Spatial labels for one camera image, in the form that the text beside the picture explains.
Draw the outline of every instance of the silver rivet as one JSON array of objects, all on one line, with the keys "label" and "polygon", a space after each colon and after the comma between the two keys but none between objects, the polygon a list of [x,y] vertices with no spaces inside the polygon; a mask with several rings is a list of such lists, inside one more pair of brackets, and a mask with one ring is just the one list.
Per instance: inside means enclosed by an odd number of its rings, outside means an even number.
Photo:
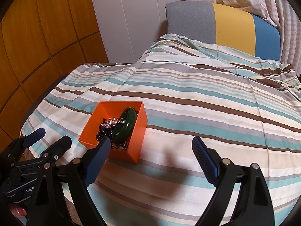
[{"label": "silver rivet", "polygon": [[257,163],[253,163],[253,164],[252,164],[252,167],[253,167],[255,170],[257,170],[257,169],[259,168],[259,165],[258,165]]},{"label": "silver rivet", "polygon": [[229,165],[229,164],[231,163],[231,161],[230,161],[228,158],[224,158],[224,159],[222,160],[222,162],[223,162],[224,164],[226,164],[226,165]]},{"label": "silver rivet", "polygon": [[50,166],[51,166],[50,163],[45,163],[45,164],[44,164],[44,168],[45,168],[45,169],[48,169]]},{"label": "silver rivet", "polygon": [[74,158],[73,160],[72,160],[72,163],[73,164],[79,164],[80,163],[80,158]]}]

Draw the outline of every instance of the hand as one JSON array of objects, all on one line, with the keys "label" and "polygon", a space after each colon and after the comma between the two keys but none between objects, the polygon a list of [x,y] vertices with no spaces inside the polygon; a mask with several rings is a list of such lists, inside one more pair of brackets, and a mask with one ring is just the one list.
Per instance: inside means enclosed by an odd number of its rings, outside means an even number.
[{"label": "hand", "polygon": [[16,217],[16,218],[22,218],[25,217],[27,215],[27,212],[19,207],[18,205],[15,204],[9,204],[9,210],[11,211],[11,213]]}]

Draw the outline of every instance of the fingernail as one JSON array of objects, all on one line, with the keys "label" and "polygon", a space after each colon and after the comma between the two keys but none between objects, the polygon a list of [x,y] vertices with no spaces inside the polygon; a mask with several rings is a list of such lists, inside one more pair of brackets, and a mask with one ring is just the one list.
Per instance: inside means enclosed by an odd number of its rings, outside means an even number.
[{"label": "fingernail", "polygon": [[19,216],[25,217],[27,215],[26,211],[23,208],[16,208],[16,211]]}]

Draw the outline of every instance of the orange box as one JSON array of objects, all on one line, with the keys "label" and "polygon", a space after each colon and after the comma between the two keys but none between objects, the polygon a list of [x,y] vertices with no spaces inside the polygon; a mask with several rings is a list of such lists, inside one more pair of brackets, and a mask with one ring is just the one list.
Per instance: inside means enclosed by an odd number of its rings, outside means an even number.
[{"label": "orange box", "polygon": [[87,149],[92,149],[97,146],[98,141],[96,140],[96,134],[99,132],[98,128],[102,123],[103,118],[119,118],[127,107],[133,107],[139,112],[128,148],[126,151],[111,149],[108,158],[137,164],[147,125],[147,116],[143,102],[99,102],[79,136],[78,141]]}]

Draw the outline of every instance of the striped blanket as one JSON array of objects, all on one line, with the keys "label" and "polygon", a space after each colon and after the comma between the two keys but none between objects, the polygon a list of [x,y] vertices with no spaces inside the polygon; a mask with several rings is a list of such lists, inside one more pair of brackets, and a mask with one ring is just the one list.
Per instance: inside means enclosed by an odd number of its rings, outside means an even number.
[{"label": "striped blanket", "polygon": [[[84,64],[64,79],[22,128],[43,127],[35,157],[64,135],[72,147],[61,164],[81,157],[78,142],[99,101],[143,101],[148,126],[137,165],[105,162],[88,191],[108,225],[194,225],[214,192],[192,152],[199,135],[235,164],[260,165],[279,225],[301,194],[301,85],[291,64],[174,34],[133,64]],[[223,218],[238,196],[236,184]],[[68,187],[65,196],[72,201]]]}]

